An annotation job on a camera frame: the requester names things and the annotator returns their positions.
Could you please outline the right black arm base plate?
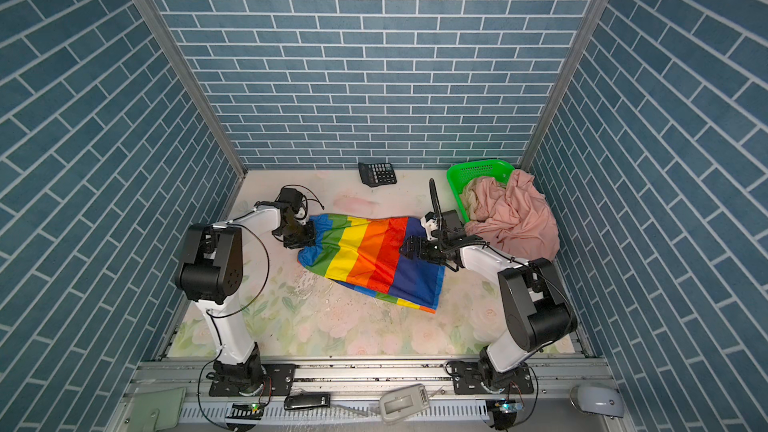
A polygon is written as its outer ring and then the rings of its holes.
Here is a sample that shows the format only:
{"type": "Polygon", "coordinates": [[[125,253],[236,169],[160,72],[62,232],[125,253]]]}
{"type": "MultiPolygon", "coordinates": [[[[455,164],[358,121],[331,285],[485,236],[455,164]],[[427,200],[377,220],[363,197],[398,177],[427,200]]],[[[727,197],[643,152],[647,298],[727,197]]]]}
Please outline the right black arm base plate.
{"type": "Polygon", "coordinates": [[[452,360],[444,364],[456,395],[531,394],[532,374],[526,367],[497,372],[488,362],[452,360]]]}

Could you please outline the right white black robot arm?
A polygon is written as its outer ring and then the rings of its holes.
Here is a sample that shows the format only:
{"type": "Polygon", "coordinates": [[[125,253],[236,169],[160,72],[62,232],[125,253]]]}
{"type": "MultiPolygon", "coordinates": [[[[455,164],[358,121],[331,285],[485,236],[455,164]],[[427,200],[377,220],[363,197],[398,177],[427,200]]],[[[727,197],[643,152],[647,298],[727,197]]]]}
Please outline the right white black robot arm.
{"type": "Polygon", "coordinates": [[[578,319],[554,264],[508,256],[479,236],[450,238],[440,229],[408,238],[409,259],[455,265],[498,281],[506,331],[488,345],[480,362],[495,374],[510,372],[537,351],[576,331],[578,319]]]}

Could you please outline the rainbow striped shorts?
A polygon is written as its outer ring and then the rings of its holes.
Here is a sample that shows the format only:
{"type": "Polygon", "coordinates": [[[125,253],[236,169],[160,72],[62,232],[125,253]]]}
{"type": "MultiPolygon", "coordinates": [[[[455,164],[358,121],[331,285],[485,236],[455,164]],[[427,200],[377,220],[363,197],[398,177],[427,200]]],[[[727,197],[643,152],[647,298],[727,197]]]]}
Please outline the rainbow striped shorts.
{"type": "Polygon", "coordinates": [[[321,214],[310,221],[315,242],[298,253],[307,271],[385,302],[437,310],[445,268],[400,252],[407,240],[426,237],[418,218],[321,214]]]}

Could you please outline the green plastic basket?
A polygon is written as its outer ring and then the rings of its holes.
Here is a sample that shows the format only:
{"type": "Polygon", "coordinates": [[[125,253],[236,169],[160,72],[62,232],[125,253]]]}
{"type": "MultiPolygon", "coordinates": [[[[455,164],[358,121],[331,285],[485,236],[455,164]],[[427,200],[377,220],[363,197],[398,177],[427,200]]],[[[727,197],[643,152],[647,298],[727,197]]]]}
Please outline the green plastic basket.
{"type": "Polygon", "coordinates": [[[469,221],[461,194],[466,186],[479,177],[493,177],[502,184],[507,184],[515,167],[510,163],[499,159],[485,159],[451,166],[446,171],[446,179],[457,203],[462,221],[469,221]]]}

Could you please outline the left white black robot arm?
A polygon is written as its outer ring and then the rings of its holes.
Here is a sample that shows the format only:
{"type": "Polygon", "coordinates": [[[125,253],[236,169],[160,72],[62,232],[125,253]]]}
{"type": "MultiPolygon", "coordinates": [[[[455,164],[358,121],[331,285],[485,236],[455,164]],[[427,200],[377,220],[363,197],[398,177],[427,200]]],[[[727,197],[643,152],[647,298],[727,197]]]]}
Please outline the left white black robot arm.
{"type": "Polygon", "coordinates": [[[270,233],[286,248],[302,248],[315,238],[307,205],[275,201],[258,202],[234,219],[187,229],[174,283],[204,315],[216,346],[215,363],[227,372],[250,366],[258,357],[238,295],[244,277],[243,233],[256,241],[270,233]]]}

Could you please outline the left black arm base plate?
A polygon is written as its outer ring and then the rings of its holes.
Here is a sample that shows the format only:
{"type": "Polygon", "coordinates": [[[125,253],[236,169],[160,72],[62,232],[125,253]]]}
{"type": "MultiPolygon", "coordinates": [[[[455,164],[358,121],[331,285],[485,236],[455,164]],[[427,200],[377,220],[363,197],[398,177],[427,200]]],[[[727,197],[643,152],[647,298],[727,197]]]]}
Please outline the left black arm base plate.
{"type": "Polygon", "coordinates": [[[297,366],[290,363],[266,364],[259,370],[224,374],[214,369],[206,379],[211,381],[212,397],[288,396],[291,393],[297,366]]]}

